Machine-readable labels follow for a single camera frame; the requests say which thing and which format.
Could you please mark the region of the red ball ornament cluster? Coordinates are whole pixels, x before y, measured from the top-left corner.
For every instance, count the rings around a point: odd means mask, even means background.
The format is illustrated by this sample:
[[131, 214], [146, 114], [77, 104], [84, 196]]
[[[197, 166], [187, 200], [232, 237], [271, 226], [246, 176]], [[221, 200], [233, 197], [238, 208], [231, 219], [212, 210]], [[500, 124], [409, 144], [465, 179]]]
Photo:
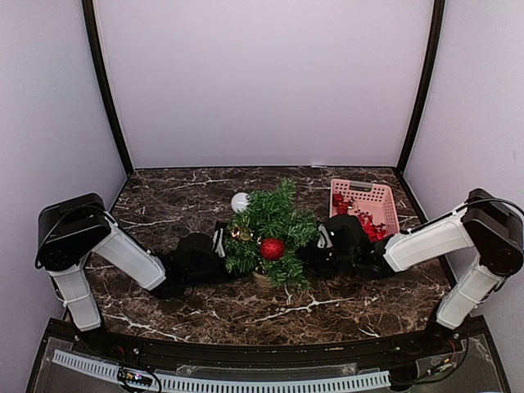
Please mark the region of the red ball ornament cluster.
[[331, 204], [336, 215], [355, 215], [364, 232], [368, 235], [370, 242], [378, 242], [388, 235], [386, 224], [376, 223], [374, 215], [366, 210], [362, 210], [353, 196], [335, 193], [332, 195]]

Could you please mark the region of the small green christmas tree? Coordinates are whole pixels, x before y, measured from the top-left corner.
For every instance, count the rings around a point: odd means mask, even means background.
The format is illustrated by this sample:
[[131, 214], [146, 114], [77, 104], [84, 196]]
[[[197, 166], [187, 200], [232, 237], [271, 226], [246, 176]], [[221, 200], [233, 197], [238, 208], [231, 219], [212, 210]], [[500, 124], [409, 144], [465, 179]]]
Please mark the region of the small green christmas tree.
[[[318, 224], [311, 211], [296, 206], [296, 183], [284, 179], [273, 190], [256, 190], [249, 196], [248, 207], [233, 215], [224, 236], [227, 271], [235, 275], [260, 273], [272, 287], [309, 289], [299, 249], [318, 238]], [[251, 229], [253, 239], [250, 242], [233, 240], [231, 230], [235, 226]], [[285, 243], [281, 259], [262, 258], [260, 244], [265, 238], [277, 238]]]

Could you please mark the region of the right black frame pole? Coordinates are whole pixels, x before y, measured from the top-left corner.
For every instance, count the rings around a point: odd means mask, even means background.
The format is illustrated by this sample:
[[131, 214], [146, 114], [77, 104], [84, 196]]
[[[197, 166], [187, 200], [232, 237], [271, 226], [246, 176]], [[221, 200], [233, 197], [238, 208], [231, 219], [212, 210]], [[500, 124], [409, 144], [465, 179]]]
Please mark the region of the right black frame pole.
[[419, 126], [422, 121], [422, 114], [427, 102], [431, 78], [436, 62], [436, 55], [440, 42], [440, 34], [444, 20], [445, 0], [435, 0], [433, 2], [431, 23], [427, 38], [427, 46], [422, 64], [422, 71], [418, 84], [417, 94], [413, 104], [412, 114], [404, 138], [404, 143], [400, 151], [396, 169], [403, 175], [408, 167], [409, 159], [413, 151], [414, 143], [418, 134]]

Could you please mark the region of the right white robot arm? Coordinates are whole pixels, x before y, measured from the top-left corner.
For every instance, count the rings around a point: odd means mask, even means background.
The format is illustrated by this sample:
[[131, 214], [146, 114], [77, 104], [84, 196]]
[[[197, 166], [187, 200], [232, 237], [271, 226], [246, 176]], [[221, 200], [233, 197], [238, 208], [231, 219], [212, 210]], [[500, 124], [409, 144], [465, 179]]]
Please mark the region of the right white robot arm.
[[523, 267], [523, 209], [482, 188], [465, 202], [415, 228], [371, 242], [359, 219], [336, 215], [320, 224], [318, 236], [298, 251], [305, 266], [319, 274], [383, 279], [434, 258], [468, 253], [472, 262], [456, 277], [418, 337], [418, 348], [435, 355], [488, 296]]

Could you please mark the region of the pink plastic basket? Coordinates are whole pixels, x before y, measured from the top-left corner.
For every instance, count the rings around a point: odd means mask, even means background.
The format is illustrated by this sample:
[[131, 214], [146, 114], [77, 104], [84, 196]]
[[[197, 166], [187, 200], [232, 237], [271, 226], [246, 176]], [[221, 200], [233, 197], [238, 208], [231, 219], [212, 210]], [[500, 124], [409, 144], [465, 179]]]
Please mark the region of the pink plastic basket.
[[389, 186], [334, 178], [331, 181], [329, 197], [329, 215], [331, 217], [336, 215], [331, 204], [332, 195], [335, 193], [341, 193], [345, 197], [354, 197], [362, 210], [374, 215], [376, 223], [386, 224], [387, 236], [397, 234], [400, 231], [395, 200]]

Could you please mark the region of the red drum ornament gold trim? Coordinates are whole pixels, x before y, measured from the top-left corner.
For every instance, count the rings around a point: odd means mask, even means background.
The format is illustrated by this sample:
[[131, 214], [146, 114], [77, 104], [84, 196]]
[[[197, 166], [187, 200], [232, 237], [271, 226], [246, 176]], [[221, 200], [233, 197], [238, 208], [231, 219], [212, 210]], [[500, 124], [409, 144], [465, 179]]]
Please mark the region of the red drum ornament gold trim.
[[250, 242], [254, 237], [254, 233], [246, 226], [235, 226], [231, 230], [231, 237], [237, 242]]

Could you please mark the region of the black frame pole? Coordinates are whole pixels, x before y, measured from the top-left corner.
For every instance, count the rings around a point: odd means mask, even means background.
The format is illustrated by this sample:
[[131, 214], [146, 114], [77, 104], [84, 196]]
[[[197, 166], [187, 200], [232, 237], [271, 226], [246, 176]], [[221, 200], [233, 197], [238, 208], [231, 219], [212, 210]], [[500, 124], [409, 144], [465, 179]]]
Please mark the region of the black frame pole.
[[88, 36], [88, 44], [93, 61], [93, 67], [97, 78], [97, 84], [102, 98], [106, 118], [110, 125], [111, 135], [118, 152], [120, 162], [128, 177], [134, 172], [129, 150], [124, 140], [124, 134], [120, 127], [120, 122], [115, 108], [115, 103], [111, 93], [110, 81], [108, 79], [102, 43], [97, 28], [97, 17], [95, 12], [95, 2], [92, 0], [82, 0], [84, 14], [84, 24]]
[[413, 104], [412, 114], [404, 138], [404, 143], [400, 151], [396, 169], [403, 175], [408, 167], [409, 159], [413, 151], [414, 143], [418, 134], [419, 126], [422, 121], [422, 114], [427, 102], [431, 78], [436, 62], [436, 55], [440, 42], [440, 34], [444, 20], [445, 0], [435, 0], [433, 2], [431, 23], [427, 38], [427, 46], [422, 64], [422, 71], [418, 84], [417, 94]]

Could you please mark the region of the white ball ornament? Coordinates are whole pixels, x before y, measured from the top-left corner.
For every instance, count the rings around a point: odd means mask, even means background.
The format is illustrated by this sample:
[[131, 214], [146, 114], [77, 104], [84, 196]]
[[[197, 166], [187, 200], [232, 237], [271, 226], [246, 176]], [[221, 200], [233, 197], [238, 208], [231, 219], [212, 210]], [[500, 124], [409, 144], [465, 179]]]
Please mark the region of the white ball ornament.
[[246, 192], [236, 193], [230, 201], [230, 206], [233, 212], [234, 213], [243, 212], [249, 205], [249, 199], [250, 199], [250, 196]]

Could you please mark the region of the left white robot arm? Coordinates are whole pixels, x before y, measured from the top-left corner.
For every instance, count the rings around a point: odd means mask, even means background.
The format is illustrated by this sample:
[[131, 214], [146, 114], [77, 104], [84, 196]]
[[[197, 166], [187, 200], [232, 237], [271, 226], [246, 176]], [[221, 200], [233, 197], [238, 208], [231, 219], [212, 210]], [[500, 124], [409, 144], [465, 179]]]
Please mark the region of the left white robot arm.
[[229, 282], [225, 224], [213, 235], [192, 233], [174, 251], [156, 255], [139, 244], [106, 210], [96, 193], [44, 208], [38, 215], [35, 266], [50, 275], [83, 342], [98, 357], [115, 351], [115, 338], [103, 328], [103, 317], [85, 277], [82, 261], [95, 254], [132, 278], [157, 299], [181, 296], [189, 287]]

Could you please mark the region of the left black frame pole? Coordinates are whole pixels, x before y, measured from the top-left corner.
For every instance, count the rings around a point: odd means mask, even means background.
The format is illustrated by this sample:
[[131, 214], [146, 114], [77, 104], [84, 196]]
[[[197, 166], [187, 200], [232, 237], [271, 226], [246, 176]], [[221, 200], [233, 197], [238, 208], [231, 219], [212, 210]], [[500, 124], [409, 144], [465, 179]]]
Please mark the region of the left black frame pole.
[[97, 17], [95, 12], [95, 2], [92, 0], [82, 0], [84, 14], [84, 24], [88, 36], [88, 44], [93, 61], [93, 67], [97, 78], [97, 84], [102, 98], [106, 118], [110, 125], [111, 135], [118, 152], [120, 162], [128, 177], [134, 172], [129, 150], [124, 140], [124, 134], [120, 127], [120, 122], [115, 108], [115, 103], [111, 93], [110, 81], [108, 79], [102, 43], [97, 28]]

